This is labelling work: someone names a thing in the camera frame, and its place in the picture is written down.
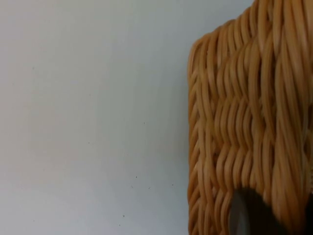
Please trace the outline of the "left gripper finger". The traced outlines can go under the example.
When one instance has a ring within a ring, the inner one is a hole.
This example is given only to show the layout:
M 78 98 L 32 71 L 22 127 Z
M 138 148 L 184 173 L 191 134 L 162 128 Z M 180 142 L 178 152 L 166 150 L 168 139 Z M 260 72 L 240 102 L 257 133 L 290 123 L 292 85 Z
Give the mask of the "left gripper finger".
M 287 235 L 262 196 L 251 188 L 234 191 L 229 215 L 231 235 Z

